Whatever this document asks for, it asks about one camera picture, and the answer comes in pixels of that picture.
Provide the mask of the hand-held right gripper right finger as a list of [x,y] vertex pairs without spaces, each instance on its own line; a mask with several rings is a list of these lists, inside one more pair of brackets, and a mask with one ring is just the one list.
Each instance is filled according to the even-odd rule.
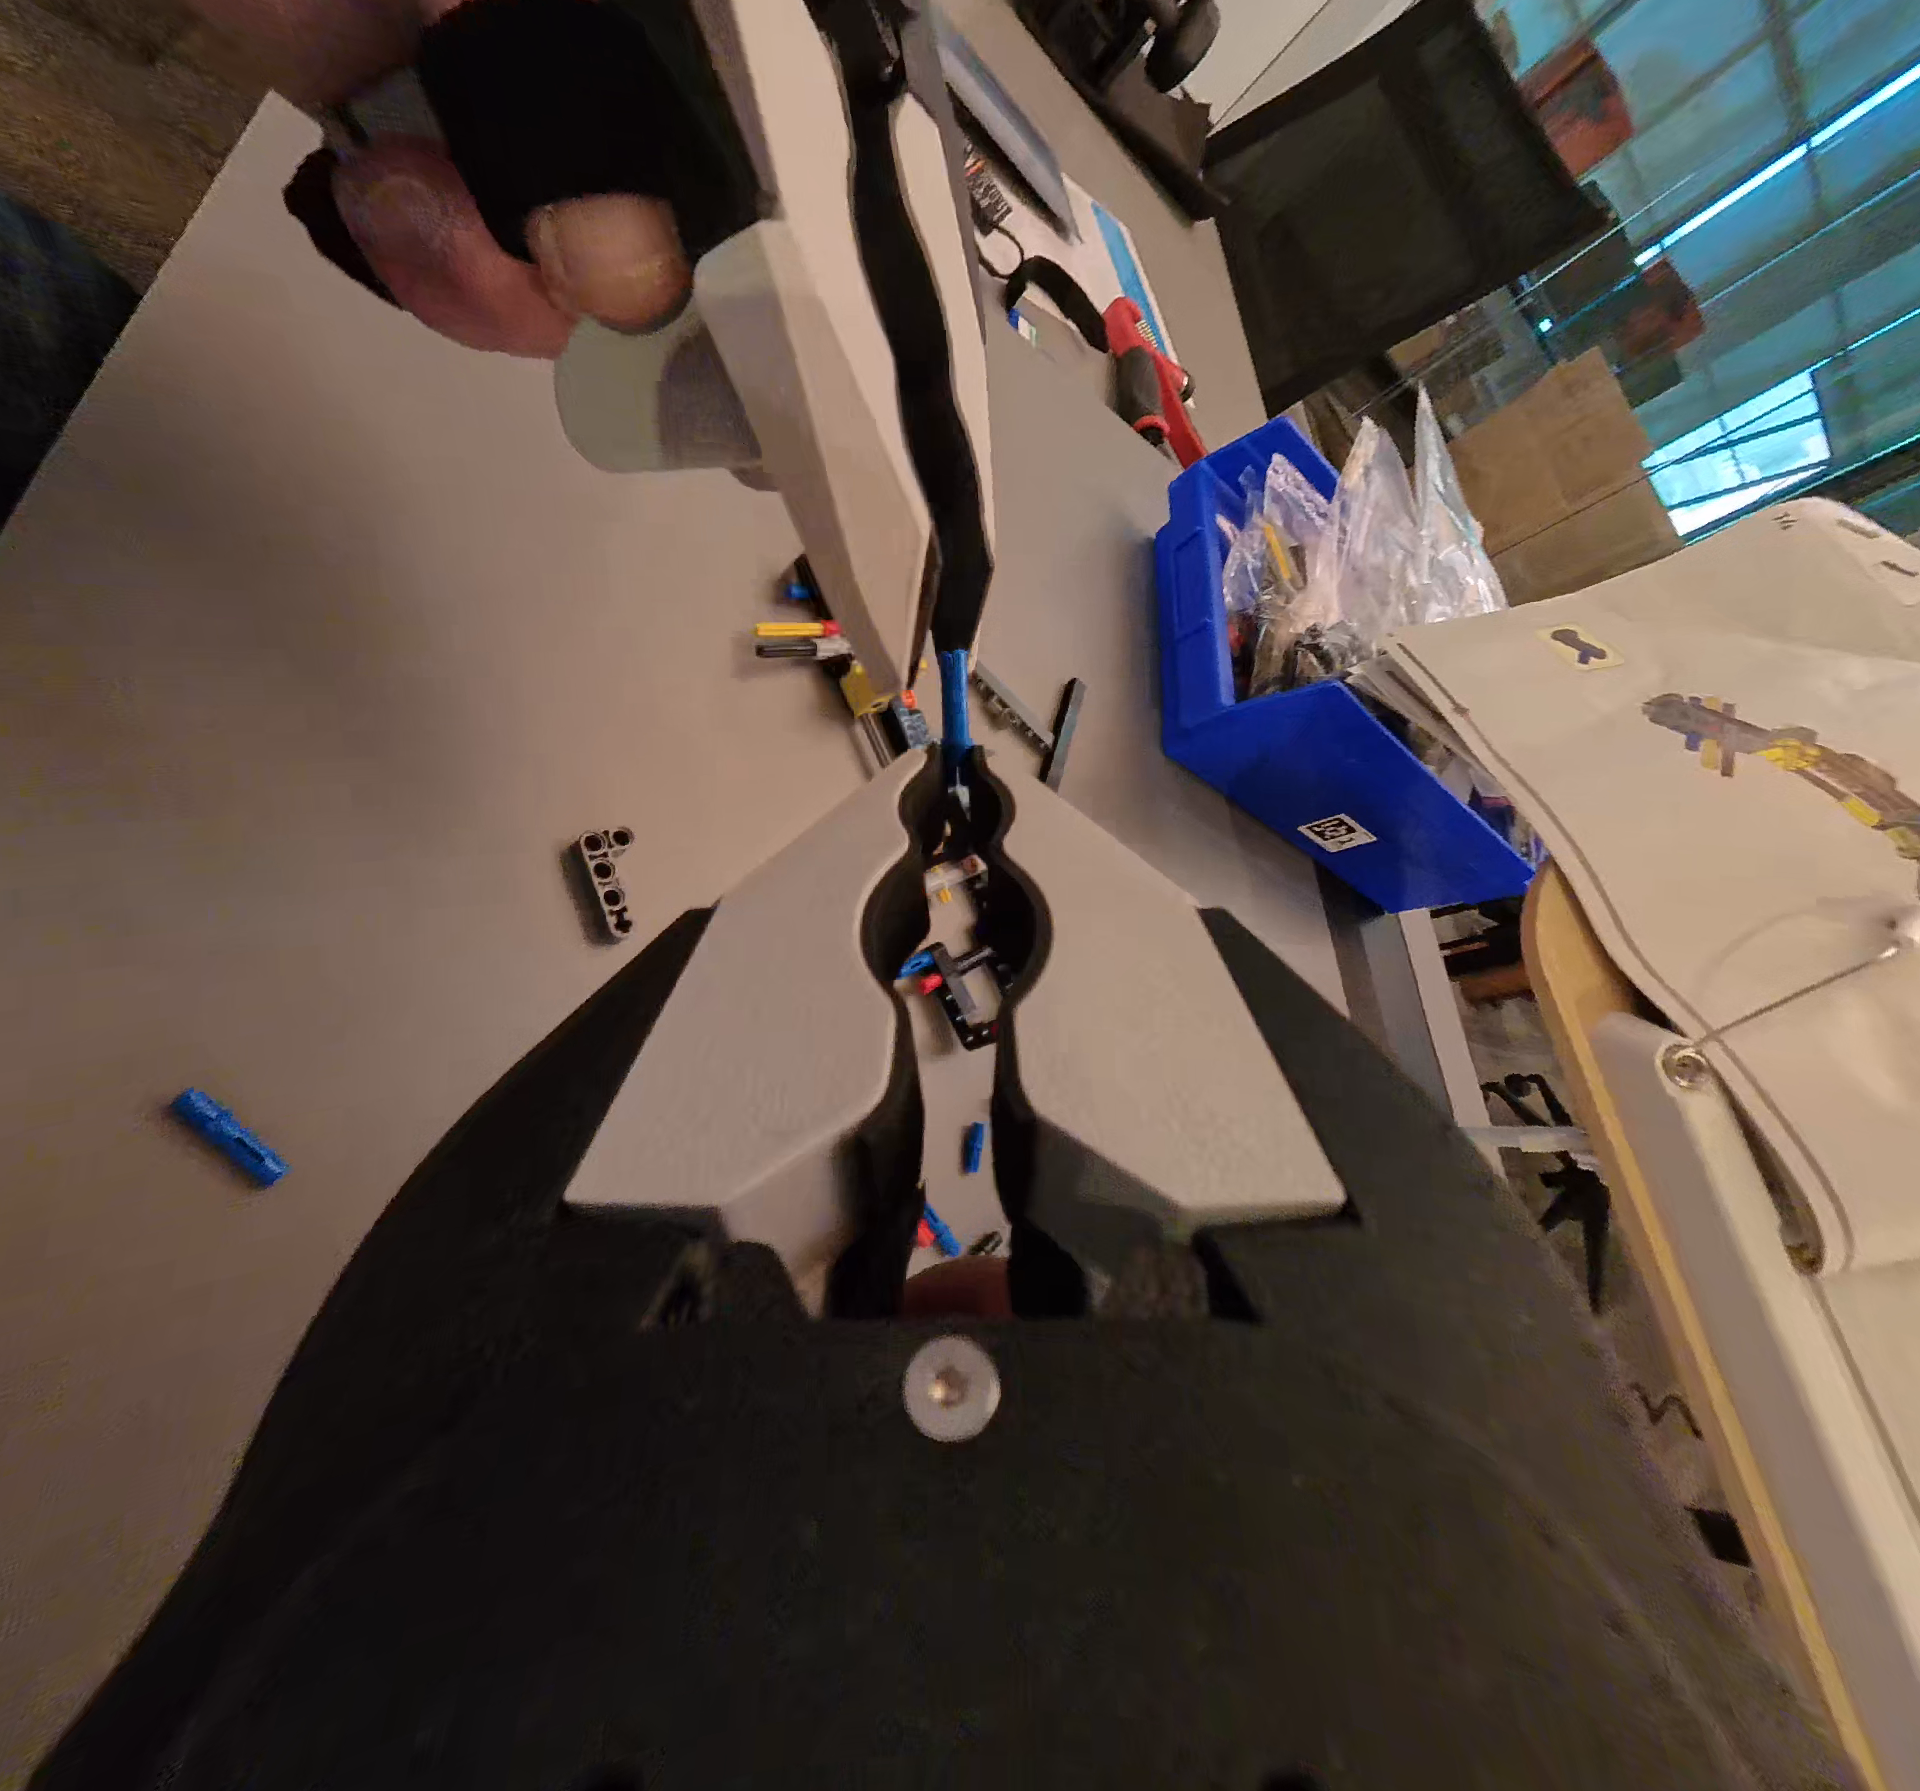
[[994,1180],[1015,1318],[1081,1318],[1143,1276],[1206,1303],[1199,1240],[1351,1197],[1205,907],[1060,795],[967,760],[994,947]]

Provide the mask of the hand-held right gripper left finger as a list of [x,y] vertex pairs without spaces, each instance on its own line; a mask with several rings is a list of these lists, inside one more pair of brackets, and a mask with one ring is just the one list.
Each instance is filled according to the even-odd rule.
[[926,939],[937,815],[922,750],[711,907],[567,1210],[764,1247],[793,1282],[825,1280],[833,1317],[901,1312],[926,1115],[894,979]]

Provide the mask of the dark grey L-shaped lego beam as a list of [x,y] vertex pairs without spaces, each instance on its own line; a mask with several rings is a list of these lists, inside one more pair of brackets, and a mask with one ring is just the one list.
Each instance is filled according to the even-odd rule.
[[610,825],[578,835],[567,853],[588,922],[596,937],[610,946],[632,937],[632,912],[622,875],[622,860],[630,849],[632,830]]

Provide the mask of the lego chassis assembly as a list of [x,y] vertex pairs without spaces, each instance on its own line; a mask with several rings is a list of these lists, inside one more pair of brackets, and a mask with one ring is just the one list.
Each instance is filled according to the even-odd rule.
[[780,585],[785,611],[753,628],[759,660],[811,664],[837,691],[855,736],[875,770],[908,766],[912,785],[926,792],[908,798],[908,837],[917,853],[926,933],[912,936],[914,915],[904,905],[881,907],[887,926],[881,960],[896,989],[937,1006],[964,1052],[1000,1044],[1006,1014],[1035,936],[1020,909],[1020,885],[1003,866],[1003,835],[1012,802],[994,790],[983,748],[959,751],[937,745],[937,730],[920,704],[920,680],[931,674],[943,722],[953,722],[943,674],[950,663],[937,654],[887,691],[862,664],[851,632],[826,603],[814,567],[799,555]]

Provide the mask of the group of small lego pins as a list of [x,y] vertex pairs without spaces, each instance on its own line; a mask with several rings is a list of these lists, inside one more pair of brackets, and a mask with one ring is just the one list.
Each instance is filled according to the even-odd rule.
[[994,1256],[1006,1242],[1006,1214],[990,1169],[990,1125],[974,1121],[928,1155],[917,1255],[926,1264]]

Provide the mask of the bags of lego parts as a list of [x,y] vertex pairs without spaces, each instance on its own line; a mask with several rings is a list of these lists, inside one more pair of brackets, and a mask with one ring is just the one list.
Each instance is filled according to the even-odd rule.
[[1507,606],[1427,388],[1411,466],[1361,422],[1333,488],[1287,456],[1241,463],[1230,486],[1215,523],[1236,699],[1345,682],[1392,633]]

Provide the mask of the dark grey flat pad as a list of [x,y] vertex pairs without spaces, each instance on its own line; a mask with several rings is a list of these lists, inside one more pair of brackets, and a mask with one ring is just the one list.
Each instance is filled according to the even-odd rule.
[[1043,133],[1020,109],[988,69],[969,39],[935,5],[928,9],[935,50],[947,93],[992,151],[1010,168],[1016,182],[1030,193],[1048,221],[1062,237],[1081,240],[1069,196],[1067,173]]

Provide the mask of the white and blue paper sheet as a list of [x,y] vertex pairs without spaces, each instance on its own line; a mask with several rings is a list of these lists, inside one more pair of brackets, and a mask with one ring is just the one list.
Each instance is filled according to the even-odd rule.
[[1155,293],[1146,281],[1144,268],[1135,247],[1131,233],[1126,226],[1096,199],[1088,202],[1099,240],[1108,253],[1115,288],[1126,296],[1131,306],[1138,310],[1143,325],[1155,347],[1167,352],[1167,342],[1160,330],[1158,306]]

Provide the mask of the small red object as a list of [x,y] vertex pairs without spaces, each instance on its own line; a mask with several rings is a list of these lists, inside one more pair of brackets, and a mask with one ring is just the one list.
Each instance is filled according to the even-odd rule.
[[1179,468],[1199,464],[1206,446],[1187,415],[1187,371],[1158,350],[1143,311],[1128,296],[1105,306],[1102,328],[1114,362],[1115,412]]

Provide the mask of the blue storage bin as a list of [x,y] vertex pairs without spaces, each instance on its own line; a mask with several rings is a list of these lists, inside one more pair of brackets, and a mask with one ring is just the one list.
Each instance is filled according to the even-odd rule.
[[1218,521],[1241,484],[1290,461],[1331,494],[1336,473],[1277,417],[1174,477],[1155,539],[1158,741],[1164,756],[1381,912],[1519,897],[1534,866],[1339,682],[1236,699]]

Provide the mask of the black mesh chair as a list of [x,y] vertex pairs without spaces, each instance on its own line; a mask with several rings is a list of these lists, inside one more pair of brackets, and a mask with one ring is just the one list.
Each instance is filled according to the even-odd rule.
[[1215,130],[1202,182],[1271,417],[1605,232],[1476,0],[1419,0]]

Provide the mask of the white book stand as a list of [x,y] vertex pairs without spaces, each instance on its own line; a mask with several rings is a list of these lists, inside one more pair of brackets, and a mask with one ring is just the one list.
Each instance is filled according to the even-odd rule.
[[1733,1100],[1705,1071],[1671,1078],[1677,1038],[1554,866],[1522,956],[1789,1664],[1866,1785],[1916,1788],[1916,1264],[1793,1264]]

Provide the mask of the instruction book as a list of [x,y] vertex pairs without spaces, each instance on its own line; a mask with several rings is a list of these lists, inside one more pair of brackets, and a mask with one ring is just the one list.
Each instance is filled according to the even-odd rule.
[[1361,670],[1513,802],[1824,1274],[1916,1259],[1918,555],[1824,500]]

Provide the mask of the cardboard box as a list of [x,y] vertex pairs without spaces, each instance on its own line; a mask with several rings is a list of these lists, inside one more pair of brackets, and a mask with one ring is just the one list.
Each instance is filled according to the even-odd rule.
[[1557,364],[1452,438],[1456,481],[1512,606],[1624,576],[1682,547],[1602,350]]

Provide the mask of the person's dark pants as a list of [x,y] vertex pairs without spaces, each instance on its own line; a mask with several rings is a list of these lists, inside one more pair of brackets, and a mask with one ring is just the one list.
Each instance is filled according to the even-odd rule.
[[2,194],[2,523],[136,308],[132,286],[76,233]]

